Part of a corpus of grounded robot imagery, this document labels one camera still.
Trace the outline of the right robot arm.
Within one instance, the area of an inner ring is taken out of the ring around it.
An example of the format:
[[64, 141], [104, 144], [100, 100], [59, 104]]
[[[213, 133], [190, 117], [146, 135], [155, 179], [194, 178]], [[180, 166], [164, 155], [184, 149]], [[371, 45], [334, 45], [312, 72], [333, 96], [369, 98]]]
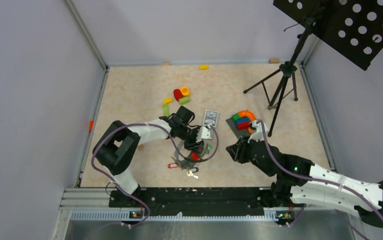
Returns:
[[267, 176], [276, 177], [271, 199], [277, 204], [283, 201], [327, 207], [383, 228], [383, 180], [370, 183], [347, 177], [248, 136], [240, 137], [226, 151], [233, 161], [251, 163]]

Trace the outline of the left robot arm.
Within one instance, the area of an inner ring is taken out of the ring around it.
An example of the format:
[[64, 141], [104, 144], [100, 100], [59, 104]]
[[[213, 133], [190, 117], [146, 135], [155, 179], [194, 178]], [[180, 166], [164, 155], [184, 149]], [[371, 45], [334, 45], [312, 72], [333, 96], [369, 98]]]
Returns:
[[211, 128], [190, 126], [194, 116], [191, 110], [180, 106], [175, 113], [145, 123], [124, 124], [116, 120], [95, 145], [92, 155], [109, 171], [111, 179], [131, 195], [139, 184], [129, 166], [139, 146], [173, 137], [181, 139], [188, 151], [196, 154], [203, 151], [204, 140], [211, 136]]

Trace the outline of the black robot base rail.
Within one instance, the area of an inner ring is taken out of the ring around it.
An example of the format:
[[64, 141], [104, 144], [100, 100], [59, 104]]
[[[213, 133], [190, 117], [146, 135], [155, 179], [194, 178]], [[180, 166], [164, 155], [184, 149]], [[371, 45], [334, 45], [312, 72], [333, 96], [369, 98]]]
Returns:
[[138, 209], [147, 205], [152, 217], [262, 216], [265, 208], [279, 206], [271, 191], [260, 187], [142, 187], [133, 196], [136, 199], [113, 190], [108, 205]]

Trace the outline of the perforated metal keyring plate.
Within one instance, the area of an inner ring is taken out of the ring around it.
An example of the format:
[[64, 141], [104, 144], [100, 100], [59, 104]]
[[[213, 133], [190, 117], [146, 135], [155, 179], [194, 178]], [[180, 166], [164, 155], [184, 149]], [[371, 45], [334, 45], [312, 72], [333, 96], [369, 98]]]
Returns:
[[200, 163], [206, 162], [207, 158], [210, 157], [210, 154], [213, 150], [213, 146], [208, 143], [203, 143], [203, 145], [190, 150], [187, 157], [184, 158], [175, 150], [171, 159], [173, 163], [182, 170], [191, 170], [197, 168]]

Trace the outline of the red key tag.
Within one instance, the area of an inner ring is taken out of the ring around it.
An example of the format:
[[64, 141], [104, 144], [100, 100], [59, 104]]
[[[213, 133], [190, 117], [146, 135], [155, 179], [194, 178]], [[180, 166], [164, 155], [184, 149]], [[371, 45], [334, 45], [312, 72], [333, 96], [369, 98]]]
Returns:
[[174, 168], [178, 168], [179, 166], [178, 166], [176, 163], [169, 163], [169, 164], [167, 165], [167, 167], [168, 167], [169, 169], [174, 169]]
[[195, 152], [190, 153], [190, 158], [195, 162], [200, 160], [200, 156]]

